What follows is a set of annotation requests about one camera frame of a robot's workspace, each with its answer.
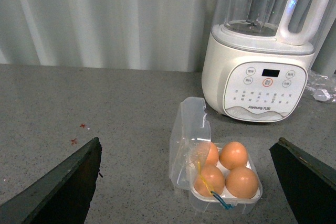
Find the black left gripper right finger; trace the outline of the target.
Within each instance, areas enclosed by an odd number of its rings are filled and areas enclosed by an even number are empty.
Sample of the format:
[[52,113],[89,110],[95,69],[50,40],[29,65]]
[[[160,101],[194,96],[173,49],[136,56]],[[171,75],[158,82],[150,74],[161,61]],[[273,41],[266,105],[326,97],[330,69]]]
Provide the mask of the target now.
[[335,223],[335,169],[281,137],[270,149],[298,223]]

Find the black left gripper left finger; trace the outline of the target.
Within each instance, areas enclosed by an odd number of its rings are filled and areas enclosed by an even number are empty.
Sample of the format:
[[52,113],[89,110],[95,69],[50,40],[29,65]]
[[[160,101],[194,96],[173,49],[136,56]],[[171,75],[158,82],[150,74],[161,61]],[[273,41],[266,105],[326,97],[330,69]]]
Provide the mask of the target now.
[[94,137],[24,191],[1,205],[1,223],[84,223],[100,173]]

